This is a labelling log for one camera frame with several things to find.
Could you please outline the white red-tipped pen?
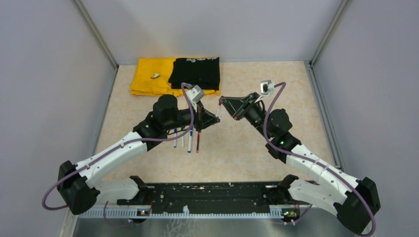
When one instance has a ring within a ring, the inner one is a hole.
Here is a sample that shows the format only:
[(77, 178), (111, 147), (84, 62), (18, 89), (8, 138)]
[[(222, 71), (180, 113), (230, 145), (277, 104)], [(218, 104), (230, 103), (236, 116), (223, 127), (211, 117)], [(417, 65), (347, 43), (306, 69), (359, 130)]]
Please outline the white red-tipped pen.
[(215, 116), (216, 116), (217, 118), (219, 117), (220, 107), (221, 107), (221, 104), (218, 104), (218, 106), (217, 106), (217, 110), (216, 110), (216, 113), (215, 113)]

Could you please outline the large white blue marker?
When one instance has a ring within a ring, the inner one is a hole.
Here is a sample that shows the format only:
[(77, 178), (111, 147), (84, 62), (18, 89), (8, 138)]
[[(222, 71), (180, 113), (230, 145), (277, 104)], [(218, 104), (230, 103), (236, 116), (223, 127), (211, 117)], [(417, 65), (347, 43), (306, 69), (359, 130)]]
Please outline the large white blue marker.
[(192, 152), (192, 145), (193, 145), (193, 126), (190, 126), (189, 129), (189, 136), (188, 136), (188, 146), (187, 146), (187, 152), (191, 153)]

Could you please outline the red gel pen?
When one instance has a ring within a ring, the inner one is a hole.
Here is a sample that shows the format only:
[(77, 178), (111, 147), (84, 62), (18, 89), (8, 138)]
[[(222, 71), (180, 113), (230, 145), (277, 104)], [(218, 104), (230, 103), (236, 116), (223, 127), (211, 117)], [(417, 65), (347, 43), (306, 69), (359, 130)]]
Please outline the red gel pen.
[(196, 153), (199, 153), (199, 147), (200, 147), (200, 136), (201, 136), (201, 132), (198, 131), (197, 132), (197, 144), (196, 144)]

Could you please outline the white blue-ended marker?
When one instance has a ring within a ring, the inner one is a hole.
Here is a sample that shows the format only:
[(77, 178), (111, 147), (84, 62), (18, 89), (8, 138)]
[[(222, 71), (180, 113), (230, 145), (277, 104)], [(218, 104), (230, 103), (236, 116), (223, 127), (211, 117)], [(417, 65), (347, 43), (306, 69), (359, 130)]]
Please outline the white blue-ended marker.
[(173, 141), (173, 147), (177, 148), (177, 128), (174, 129), (174, 141)]

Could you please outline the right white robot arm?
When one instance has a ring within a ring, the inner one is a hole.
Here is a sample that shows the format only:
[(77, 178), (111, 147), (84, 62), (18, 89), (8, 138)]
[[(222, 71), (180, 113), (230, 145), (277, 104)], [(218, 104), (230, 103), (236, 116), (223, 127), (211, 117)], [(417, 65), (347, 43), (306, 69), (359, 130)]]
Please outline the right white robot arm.
[(285, 109), (265, 109), (261, 96), (219, 99), (234, 120), (246, 119), (266, 140), (269, 154), (312, 179), (312, 182), (287, 176), (278, 190), (283, 203), (294, 200), (323, 209), (351, 232), (371, 237), (377, 228), (376, 213), (381, 208), (376, 183), (353, 177), (312, 153), (290, 133), (292, 123)]

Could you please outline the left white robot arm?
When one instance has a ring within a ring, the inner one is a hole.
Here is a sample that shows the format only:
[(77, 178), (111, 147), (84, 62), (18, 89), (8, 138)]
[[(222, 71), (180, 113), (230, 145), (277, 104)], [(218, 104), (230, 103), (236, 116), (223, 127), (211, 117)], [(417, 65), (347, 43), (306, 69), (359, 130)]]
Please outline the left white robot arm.
[(171, 130), (190, 125), (203, 130), (219, 122), (220, 119), (206, 110), (202, 102), (191, 110), (179, 110), (175, 96), (163, 95), (145, 120), (120, 141), (76, 164), (70, 161), (61, 164), (57, 190), (74, 215), (85, 213), (103, 202), (150, 205), (152, 191), (138, 176), (122, 181), (103, 181), (103, 178), (130, 159), (166, 141)]

